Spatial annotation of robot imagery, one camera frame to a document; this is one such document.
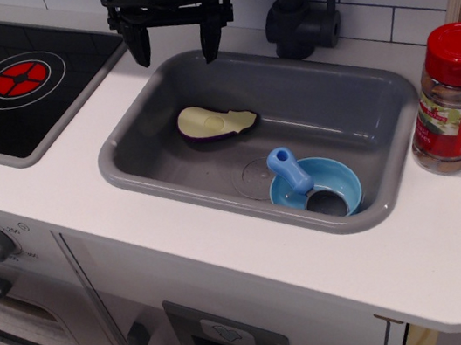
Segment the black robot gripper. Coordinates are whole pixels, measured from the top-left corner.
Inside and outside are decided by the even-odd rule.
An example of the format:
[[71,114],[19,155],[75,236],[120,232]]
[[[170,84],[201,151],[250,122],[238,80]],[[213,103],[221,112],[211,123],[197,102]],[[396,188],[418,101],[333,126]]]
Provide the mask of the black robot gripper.
[[231,22],[231,0],[100,0],[108,24],[119,32],[140,66],[151,64],[148,28],[200,24],[203,56],[208,64],[218,56],[222,27]]

